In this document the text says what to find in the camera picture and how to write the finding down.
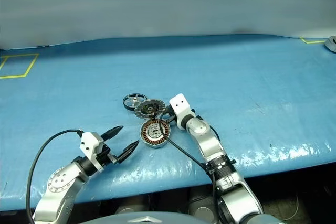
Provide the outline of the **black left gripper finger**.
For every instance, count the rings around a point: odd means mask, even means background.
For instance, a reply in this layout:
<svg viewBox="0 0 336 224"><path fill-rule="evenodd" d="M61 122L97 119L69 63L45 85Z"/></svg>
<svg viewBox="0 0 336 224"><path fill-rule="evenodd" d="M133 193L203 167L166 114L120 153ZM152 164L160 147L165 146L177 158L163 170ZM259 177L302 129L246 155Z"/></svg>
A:
<svg viewBox="0 0 336 224"><path fill-rule="evenodd" d="M122 125L119 125L119 126L116 126L116 127L113 127L109 130L107 130L105 133L103 133L101 135L101 138L104 140L104 141L107 141L113 137L115 137L121 130L123 129L123 126Z"/></svg>
<svg viewBox="0 0 336 224"><path fill-rule="evenodd" d="M117 157L117 162L119 164L121 164L122 162L124 162L136 149L136 147L139 144L139 140L129 144L124 150L123 152Z"/></svg>

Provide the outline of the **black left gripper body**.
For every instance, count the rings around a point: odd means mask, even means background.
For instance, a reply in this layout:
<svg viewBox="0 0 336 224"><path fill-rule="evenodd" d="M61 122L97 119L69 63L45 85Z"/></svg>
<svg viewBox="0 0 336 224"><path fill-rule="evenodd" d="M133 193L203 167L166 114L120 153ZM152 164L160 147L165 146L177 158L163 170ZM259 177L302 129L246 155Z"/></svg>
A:
<svg viewBox="0 0 336 224"><path fill-rule="evenodd" d="M102 167L118 162L117 157L111 153L110 147L105 143L103 143L101 151L96 154L96 160Z"/></svg>

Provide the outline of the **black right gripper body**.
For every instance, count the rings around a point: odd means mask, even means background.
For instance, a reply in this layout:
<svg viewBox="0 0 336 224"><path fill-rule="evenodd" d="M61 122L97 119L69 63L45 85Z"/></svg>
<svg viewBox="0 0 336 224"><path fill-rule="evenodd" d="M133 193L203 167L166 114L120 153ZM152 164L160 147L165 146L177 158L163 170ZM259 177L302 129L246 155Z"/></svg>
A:
<svg viewBox="0 0 336 224"><path fill-rule="evenodd" d="M166 107L166 110L165 110L165 113L164 113L165 115L167 115L167 117L166 117L166 121L168 122L168 123L172 123L173 121L175 121L175 112L174 112L174 110L173 110L173 108L172 108L172 106L171 105L168 105L167 107Z"/></svg>

